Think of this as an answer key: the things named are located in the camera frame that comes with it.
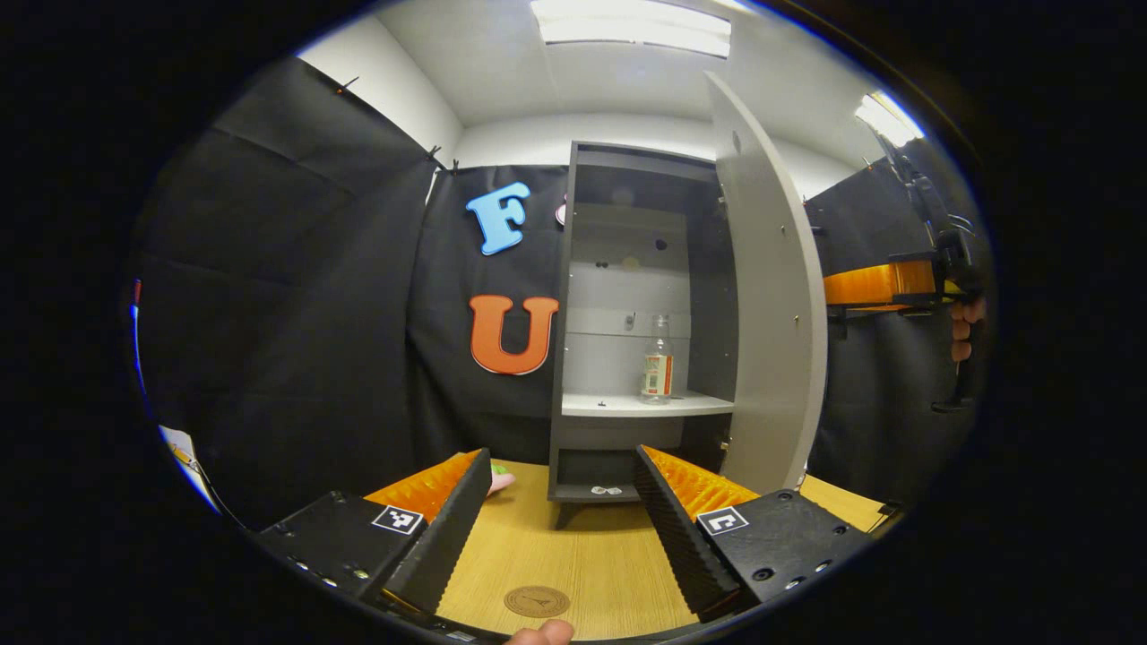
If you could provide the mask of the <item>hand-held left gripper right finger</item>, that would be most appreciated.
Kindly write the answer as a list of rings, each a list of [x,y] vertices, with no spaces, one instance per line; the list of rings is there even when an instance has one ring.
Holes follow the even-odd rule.
[[[873,542],[796,490],[754,494],[651,446],[635,446],[634,485],[702,622],[781,603]]]

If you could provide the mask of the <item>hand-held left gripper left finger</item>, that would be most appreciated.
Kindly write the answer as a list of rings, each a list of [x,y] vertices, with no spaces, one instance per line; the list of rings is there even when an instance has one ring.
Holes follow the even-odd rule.
[[[349,600],[429,617],[492,477],[479,449],[366,497],[331,491],[262,531],[262,547]]]

